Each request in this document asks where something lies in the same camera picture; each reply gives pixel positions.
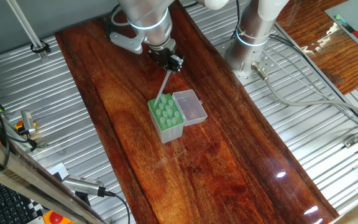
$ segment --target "red button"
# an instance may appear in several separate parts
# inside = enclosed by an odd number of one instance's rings
[[[63,217],[56,212],[52,212],[52,214],[49,216],[49,221],[52,224],[59,224],[63,221]]]

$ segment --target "clear plastic lid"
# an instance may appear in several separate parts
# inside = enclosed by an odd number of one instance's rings
[[[208,117],[201,105],[202,102],[198,100],[193,90],[173,93],[172,98],[178,105],[178,110],[183,117],[185,126],[201,123]]]

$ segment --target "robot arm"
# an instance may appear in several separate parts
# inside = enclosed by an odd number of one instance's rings
[[[177,45],[170,37],[172,20],[168,6],[174,0],[118,0],[128,23],[137,37],[129,39],[116,32],[111,41],[137,54],[142,53],[142,43],[149,45],[149,57],[165,70],[179,72],[183,59],[176,55]],[[210,9],[222,8],[228,0],[196,0]],[[244,9],[236,39],[226,60],[234,70],[250,72],[250,66],[259,62],[276,18],[289,0],[251,0]]]
[[[228,0],[197,0],[210,9],[222,8]],[[142,43],[149,45],[149,54],[157,64],[165,70],[179,72],[183,59],[176,55],[177,45],[170,37],[172,20],[168,6],[173,0],[118,0],[127,19],[137,34],[130,39],[113,32],[109,35],[111,41],[136,54],[141,54]]]

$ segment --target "pipette tip box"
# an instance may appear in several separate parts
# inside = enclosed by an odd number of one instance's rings
[[[193,90],[162,94],[148,102],[150,117],[162,143],[180,138],[183,127],[203,122],[207,114]]]

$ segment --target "wooden panel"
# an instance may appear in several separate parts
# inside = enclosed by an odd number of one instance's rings
[[[165,93],[193,89],[208,118],[167,144],[147,108],[165,72],[146,50],[135,55],[113,45],[101,20],[56,34],[136,221],[329,223],[337,217],[188,14],[171,15],[185,63]]]
[[[277,20],[343,94],[358,88],[358,44],[324,10],[345,1],[290,0]]]

